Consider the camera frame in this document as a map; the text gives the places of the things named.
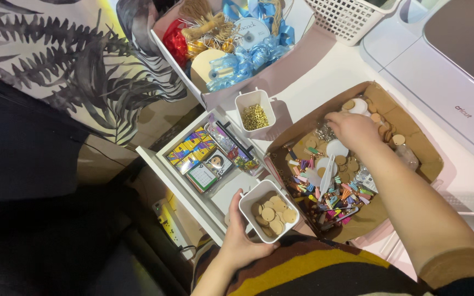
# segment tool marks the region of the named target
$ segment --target cricut logo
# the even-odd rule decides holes
[[[242,31],[242,30],[247,30],[247,29],[250,29],[252,27],[255,27],[256,24],[254,22],[252,22],[251,25],[247,25],[247,26],[241,26],[241,28],[239,29],[239,31]]]
[[[470,117],[471,117],[471,114],[468,114],[468,113],[465,111],[465,109],[460,108],[460,106],[455,106],[455,109],[456,109],[457,111],[459,111],[460,113],[462,113],[465,117],[467,117],[467,118],[470,118]]]

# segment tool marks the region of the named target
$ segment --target red ribbon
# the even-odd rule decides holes
[[[164,37],[162,37],[162,43],[182,69],[186,67],[188,61],[186,58],[188,45],[186,44],[186,38],[181,33],[181,30],[185,27],[185,23],[181,22],[180,19],[176,19],[170,24],[166,33],[164,33]]]

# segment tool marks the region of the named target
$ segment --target white drawer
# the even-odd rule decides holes
[[[222,178],[218,185],[217,192],[199,193],[191,182],[168,161],[167,155],[180,143],[184,141],[199,126],[204,126],[208,122],[209,114],[213,113],[215,118],[222,123],[226,123],[228,118],[213,110],[204,112],[199,118],[195,119],[188,127],[177,135],[168,145],[158,152],[139,146],[136,151],[148,163],[153,171],[158,175],[166,186],[171,190],[176,198],[184,204],[188,211],[201,224],[205,231],[214,239],[218,245],[222,245],[227,226],[224,223],[224,216],[228,212],[231,198],[239,188],[247,192],[250,188],[257,185],[257,178],[234,168],[229,175]],[[247,146],[251,145],[249,139],[242,137],[238,129],[228,127],[229,131]],[[263,155],[257,155],[262,162]]]

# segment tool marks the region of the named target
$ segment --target barcode label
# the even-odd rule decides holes
[[[363,185],[367,187],[368,189],[378,193],[378,190],[376,189],[376,185],[374,184],[374,180],[372,179],[372,175],[368,175],[365,181],[363,182]]]

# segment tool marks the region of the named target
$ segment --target cricut machine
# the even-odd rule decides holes
[[[474,154],[474,0],[402,0],[360,54]]]

